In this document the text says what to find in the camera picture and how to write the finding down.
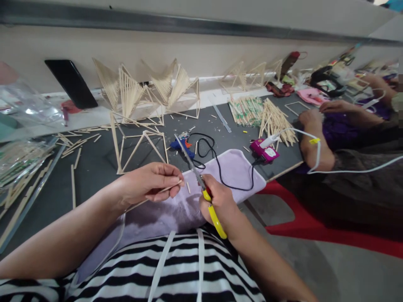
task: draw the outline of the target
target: blue glue gun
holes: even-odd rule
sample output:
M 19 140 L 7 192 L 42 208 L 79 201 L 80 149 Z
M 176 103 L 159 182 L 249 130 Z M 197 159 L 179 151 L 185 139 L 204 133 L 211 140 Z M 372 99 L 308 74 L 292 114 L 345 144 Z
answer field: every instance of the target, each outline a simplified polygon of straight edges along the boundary
M 185 148 L 185 151 L 187 152 L 187 154 L 189 155 L 189 157 L 190 157 L 191 159 L 194 159 L 194 153 L 188 149 L 187 144 L 186 144 L 186 139 L 185 139 L 185 138 L 182 138 L 182 139 L 181 139 L 181 144 L 182 144 L 182 146 Z M 182 151 L 182 148 L 181 148 L 181 146 L 179 145 L 179 143 L 178 143 L 177 140 L 175 140 L 174 142 L 171 142 L 171 143 L 169 144 L 169 146 L 170 146 L 171 148 L 175 149 L 175 150 Z

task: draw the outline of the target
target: table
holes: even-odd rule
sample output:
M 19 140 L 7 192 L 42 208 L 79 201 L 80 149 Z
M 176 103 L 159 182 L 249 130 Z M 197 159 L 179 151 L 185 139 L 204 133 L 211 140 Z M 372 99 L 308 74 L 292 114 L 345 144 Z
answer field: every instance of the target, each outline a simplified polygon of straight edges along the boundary
M 284 107 L 285 104 L 301 101 L 297 95 L 293 94 L 288 98 L 281 99 L 277 99 L 274 96 L 269 96 L 269 98 L 276 106 L 279 106 L 280 109 L 282 109 L 282 111 L 289 116 L 287 118 L 289 122 L 292 123 L 297 119 L 296 115 Z M 174 133 L 179 134 L 195 126 L 196 128 L 192 132 L 205 133 L 215 139 L 216 145 L 214 149 L 218 155 L 228 149 L 236 148 L 242 150 L 245 154 L 245 157 L 251 163 L 254 162 L 255 158 L 252 156 L 252 152 L 247 152 L 243 146 L 249 148 L 250 140 L 257 138 L 259 129 L 237 126 L 233 121 L 228 104 L 219 105 L 218 109 L 227 121 L 232 133 L 228 133 L 226 131 L 220 119 L 216 119 L 211 116 L 217 116 L 213 107 L 201 109 L 198 120 L 192 118 L 186 119 L 185 116 L 178 114 L 172 114 L 173 119 L 170 117 L 170 115 L 165 115 L 165 127 L 159 127 L 159 130 L 165 133 L 167 146 L 175 139 Z M 292 109 L 297 113 L 301 113 L 302 111 L 306 110 L 305 107 L 299 104 L 293 105 Z M 129 136 L 139 135 L 145 128 L 138 128 L 134 125 L 130 125 L 128 127 L 122 125 L 122 129 L 125 135 Z M 116 129 L 116 132 L 118 135 L 118 143 L 120 145 L 122 137 L 118 129 Z M 119 175 L 116 174 L 117 163 L 112 133 L 111 131 L 100 131 L 98 133 L 100 133 L 102 136 L 96 143 L 93 143 L 94 139 L 92 139 L 83 145 L 81 158 L 79 160 L 77 170 L 75 170 L 77 205 L 81 204 L 95 194 L 99 189 L 108 185 L 119 177 Z M 159 137 L 157 136 L 150 136 L 150 138 L 159 149 L 162 156 L 164 156 L 163 141 L 159 140 Z M 199 137 L 196 136 L 191 137 L 190 143 L 195 142 L 195 140 L 198 138 Z M 137 141 L 138 138 L 126 139 L 122 163 L 127 161 L 127 158 L 129 157 Z M 153 161 L 160 161 L 157 153 L 150 147 L 145 139 L 144 142 L 145 143 L 141 144 L 138 151 L 135 153 L 135 156 L 126 169 L 127 171 L 136 169 Z M 201 144 L 200 148 L 202 153 L 207 151 L 207 146 L 203 143 Z M 259 172 L 266 180 L 272 180 L 278 177 L 280 174 L 300 165 L 302 161 L 302 156 L 297 144 L 294 144 L 293 147 L 287 148 L 281 143 L 279 144 L 278 152 L 280 153 L 280 157 L 277 158 L 273 164 L 266 166 L 258 165 L 255 167 L 256 171 Z M 0 258 L 4 258 L 29 237 L 72 209 L 70 165 L 74 164 L 76 156 L 77 152 L 59 160 L 46 185 L 42 189 L 42 192 L 35 200 L 25 219 L 22 221 L 13 238 L 6 247 L 6 250 L 2 255 L 0 255 Z M 195 159 L 203 163 L 211 160 L 211 158 L 211 155 L 208 155 L 204 159 L 200 159 L 198 155 L 195 157 Z M 183 172 L 189 169 L 188 164 L 185 162 L 182 155 L 180 153 L 176 155 L 175 150 L 168 150 L 168 159 L 170 164 L 177 166 Z M 13 207 L 0 221 L 0 232 L 3 232 L 7 226 L 7 223 L 11 219 L 11 216 L 14 212 L 13 208 L 16 206 L 18 206 L 18 202 L 13 204 Z

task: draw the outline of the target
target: black phone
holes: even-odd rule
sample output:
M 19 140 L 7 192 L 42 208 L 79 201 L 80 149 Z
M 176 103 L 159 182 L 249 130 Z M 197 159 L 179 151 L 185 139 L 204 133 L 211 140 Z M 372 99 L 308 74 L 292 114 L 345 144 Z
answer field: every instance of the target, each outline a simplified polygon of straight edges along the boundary
M 77 108 L 85 109 L 98 106 L 73 62 L 70 60 L 45 60 L 45 64 Z

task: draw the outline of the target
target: white strap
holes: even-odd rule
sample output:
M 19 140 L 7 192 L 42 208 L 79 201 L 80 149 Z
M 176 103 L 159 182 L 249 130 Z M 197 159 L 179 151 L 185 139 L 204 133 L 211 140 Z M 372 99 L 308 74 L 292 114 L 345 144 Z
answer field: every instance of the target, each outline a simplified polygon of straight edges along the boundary
M 196 302 L 202 302 L 204 274 L 204 237 L 201 229 L 197 229 L 197 236 L 199 237 L 199 289 L 197 291 Z
M 171 231 L 171 233 L 169 233 L 167 243 L 165 243 L 164 249 L 162 250 L 160 260 L 158 261 L 157 268 L 155 269 L 154 277 L 152 278 L 150 294 L 148 296 L 148 302 L 152 301 L 155 290 L 157 289 L 158 283 L 161 278 L 162 269 L 164 268 L 165 260 L 167 259 L 167 256 L 169 253 L 169 248 L 171 247 L 174 237 L 175 237 L 175 232 Z

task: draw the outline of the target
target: scissor blade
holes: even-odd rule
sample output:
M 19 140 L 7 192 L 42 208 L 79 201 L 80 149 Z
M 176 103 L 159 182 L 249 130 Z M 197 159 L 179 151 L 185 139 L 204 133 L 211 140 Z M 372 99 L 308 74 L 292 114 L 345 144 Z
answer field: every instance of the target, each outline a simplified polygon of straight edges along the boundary
M 187 159 L 187 161 L 188 161 L 188 163 L 190 165 L 190 168 L 193 171 L 193 173 L 195 174 L 196 179 L 199 182 L 201 188 L 203 190 L 205 190 L 206 185 L 204 184 L 204 181 L 203 181 L 202 177 L 200 176 L 199 172 L 196 170 L 196 167 L 194 166 L 194 164 L 193 164 L 192 160 L 190 159 L 188 153 L 186 152 L 185 147 L 182 145 L 181 140 L 176 136 L 176 134 L 175 134 L 175 138 L 178 141 L 179 145 L 181 146 L 182 152 L 183 152 L 183 154 L 185 154 L 185 157 L 186 157 L 186 159 Z

